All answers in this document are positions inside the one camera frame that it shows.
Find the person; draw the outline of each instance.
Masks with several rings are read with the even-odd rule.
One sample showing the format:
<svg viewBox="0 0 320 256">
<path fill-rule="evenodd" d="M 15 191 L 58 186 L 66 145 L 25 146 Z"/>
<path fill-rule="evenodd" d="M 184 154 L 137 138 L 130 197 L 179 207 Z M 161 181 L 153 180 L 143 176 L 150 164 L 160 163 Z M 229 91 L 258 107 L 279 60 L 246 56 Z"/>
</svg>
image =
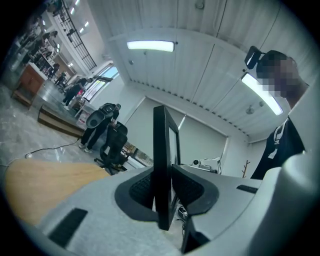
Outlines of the person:
<svg viewBox="0 0 320 256">
<path fill-rule="evenodd" d="M 30 31 L 25 33 L 25 36 L 21 39 L 20 48 L 26 47 L 29 43 L 34 42 L 38 36 L 42 33 L 41 27 L 38 22 L 36 22 L 31 28 Z"/>
<path fill-rule="evenodd" d="M 62 105 L 66 110 L 69 111 L 69 103 L 81 90 L 85 91 L 86 83 L 91 83 L 93 81 L 92 78 L 81 78 L 79 79 L 66 93 L 65 98 L 62 101 Z"/>
<path fill-rule="evenodd" d="M 53 68 L 51 68 L 51 70 L 49 71 L 48 79 L 52 79 L 59 70 L 59 68 L 60 65 L 58 63 L 53 64 Z"/>
<path fill-rule="evenodd" d="M 24 56 L 24 58 L 22 59 L 22 63 L 24 65 L 26 65 L 31 57 L 34 57 L 36 55 L 36 53 L 39 51 L 40 48 L 45 47 L 45 40 L 49 39 L 51 37 L 56 37 L 58 34 L 58 31 L 52 31 L 52 32 L 48 32 L 43 34 L 43 36 L 41 36 L 41 38 L 35 40 L 33 48 L 30 49 L 28 51 L 28 53 Z"/>
<path fill-rule="evenodd" d="M 64 81 L 64 78 L 66 77 L 66 72 L 62 72 L 61 75 L 59 76 L 59 78 L 55 81 L 55 85 L 58 85 L 60 82 Z"/>
<path fill-rule="evenodd" d="M 309 87 L 299 76 L 297 63 L 279 51 L 266 53 L 257 64 L 256 73 L 263 84 L 269 86 L 269 91 L 287 100 L 291 109 Z M 289 157 L 304 150 L 301 138 L 288 118 L 267 138 L 262 158 L 251 179 L 262 180 L 269 169 L 281 167 Z"/>
<path fill-rule="evenodd" d="M 96 128 L 87 128 L 81 138 L 81 143 L 79 145 L 80 149 L 83 149 L 86 147 L 86 143 L 88 142 L 91 134 L 94 132 L 93 137 L 91 138 L 91 140 L 89 141 L 87 147 L 84 149 L 84 152 L 86 153 L 92 153 L 92 147 L 94 146 L 94 144 L 97 142 L 97 140 L 99 139 L 99 137 L 105 132 L 105 130 L 107 129 L 107 127 L 111 126 L 114 127 L 116 124 L 116 120 L 119 116 L 119 110 L 121 109 L 121 105 L 120 104 L 111 104 L 112 107 L 114 108 L 113 110 L 113 116 L 104 119 Z"/>
</svg>

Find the fluorescent light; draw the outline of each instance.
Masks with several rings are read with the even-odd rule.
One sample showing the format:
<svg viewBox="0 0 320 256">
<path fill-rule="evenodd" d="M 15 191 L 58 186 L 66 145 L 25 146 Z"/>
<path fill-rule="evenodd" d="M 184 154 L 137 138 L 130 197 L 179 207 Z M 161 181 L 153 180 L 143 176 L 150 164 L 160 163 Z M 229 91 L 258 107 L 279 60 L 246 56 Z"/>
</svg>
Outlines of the fluorescent light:
<svg viewBox="0 0 320 256">
<path fill-rule="evenodd" d="M 127 42 L 126 45 L 129 49 L 145 49 L 145 50 L 158 50 L 173 52 L 175 49 L 175 44 L 169 41 L 154 41 L 154 40 L 144 40 L 144 41 L 131 41 Z"/>
<path fill-rule="evenodd" d="M 263 88 L 262 84 L 259 83 L 252 75 L 245 73 L 241 80 L 246 86 L 258 94 L 261 99 L 263 99 L 276 116 L 283 113 L 282 108 L 279 106 L 275 98 L 272 97 L 272 95 L 270 95 L 270 93 Z"/>
<path fill-rule="evenodd" d="M 184 115 L 184 117 L 181 120 L 181 123 L 179 124 L 178 130 L 180 130 L 182 124 L 184 123 L 185 119 L 186 119 L 187 114 Z"/>
</svg>

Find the black office chair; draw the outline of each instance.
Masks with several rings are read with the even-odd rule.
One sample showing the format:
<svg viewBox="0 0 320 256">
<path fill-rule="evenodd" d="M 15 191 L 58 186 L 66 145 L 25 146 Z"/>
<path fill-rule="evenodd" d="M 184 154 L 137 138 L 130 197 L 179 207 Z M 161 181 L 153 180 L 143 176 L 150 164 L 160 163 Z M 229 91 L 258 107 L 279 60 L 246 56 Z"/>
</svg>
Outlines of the black office chair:
<svg viewBox="0 0 320 256">
<path fill-rule="evenodd" d="M 114 175 L 114 171 L 111 169 L 111 165 L 123 165 L 129 155 L 124 156 L 121 154 L 122 148 L 126 144 L 128 129 L 122 123 L 118 122 L 116 127 L 108 126 L 105 144 L 100 148 L 100 157 L 95 158 L 95 162 L 100 162 L 101 168 L 107 168 L 111 175 Z M 105 153 L 107 147 L 110 147 L 108 154 Z"/>
</svg>

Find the cable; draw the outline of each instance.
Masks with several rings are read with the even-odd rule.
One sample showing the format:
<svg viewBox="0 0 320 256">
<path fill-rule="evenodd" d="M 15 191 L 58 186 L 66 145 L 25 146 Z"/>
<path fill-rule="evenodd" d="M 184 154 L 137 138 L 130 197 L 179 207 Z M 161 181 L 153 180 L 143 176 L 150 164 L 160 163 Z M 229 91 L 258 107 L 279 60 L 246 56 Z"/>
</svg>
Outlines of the cable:
<svg viewBox="0 0 320 256">
<path fill-rule="evenodd" d="M 18 158 L 12 159 L 7 165 L 5 165 L 5 164 L 0 164 L 0 166 L 8 167 L 14 160 L 18 160 Z"/>
<path fill-rule="evenodd" d="M 53 148 L 50 148 L 50 147 L 46 147 L 46 148 L 40 148 L 38 150 L 35 150 L 35 151 L 32 151 L 30 153 L 27 153 L 25 154 L 24 158 L 27 158 L 28 155 L 31 155 L 35 152 L 38 152 L 38 151 L 41 151 L 41 150 L 56 150 L 56 149 L 59 149 L 59 148 L 63 148 L 63 147 L 67 147 L 67 146 L 71 146 L 73 144 L 76 144 L 78 142 L 78 140 L 80 140 L 80 138 L 78 138 L 74 143 L 70 143 L 70 144 L 67 144 L 67 145 L 62 145 L 62 146 L 57 146 L 57 147 L 53 147 Z"/>
<path fill-rule="evenodd" d="M 183 222 L 181 232 L 182 232 L 182 240 L 184 240 L 185 239 L 184 231 L 186 230 L 186 222 L 183 219 L 180 219 L 180 218 L 177 218 L 176 221 L 182 221 Z"/>
</svg>

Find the floor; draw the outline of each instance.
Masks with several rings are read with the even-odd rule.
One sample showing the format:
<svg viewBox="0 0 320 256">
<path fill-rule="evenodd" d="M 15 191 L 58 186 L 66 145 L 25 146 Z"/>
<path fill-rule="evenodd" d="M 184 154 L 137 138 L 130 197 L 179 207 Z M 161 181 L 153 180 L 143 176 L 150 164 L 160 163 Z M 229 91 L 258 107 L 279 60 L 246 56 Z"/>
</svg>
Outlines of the floor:
<svg viewBox="0 0 320 256">
<path fill-rule="evenodd" d="M 77 138 L 38 123 L 39 110 L 30 110 L 11 98 L 11 91 L 0 84 L 0 164 L 8 165 L 12 160 L 24 158 L 29 152 L 42 148 L 56 148 L 74 143 Z M 87 154 L 78 148 L 78 143 L 55 150 L 42 150 L 29 157 L 72 163 L 94 163 L 98 152 Z"/>
<path fill-rule="evenodd" d="M 64 95 L 51 81 L 47 81 L 40 89 L 30 110 L 11 98 L 12 89 L 15 88 L 21 71 L 22 69 L 11 72 L 8 69 L 0 78 L 0 184 L 2 184 L 6 166 L 11 161 L 24 158 L 32 151 L 57 148 L 77 141 L 77 138 L 51 129 L 37 121 L 42 104 L 49 105 L 70 121 L 76 121 L 74 118 L 76 112 L 63 108 L 61 101 Z M 41 150 L 28 157 L 50 162 L 94 163 L 94 158 L 99 157 L 99 148 L 103 145 L 105 136 L 102 135 L 97 141 L 93 147 L 93 154 L 85 153 L 78 148 L 79 142 L 77 142 L 58 149 Z M 163 231 L 163 233 L 179 249 L 183 241 L 183 223 L 177 219 L 179 216 L 176 212 L 169 231 Z"/>
</svg>

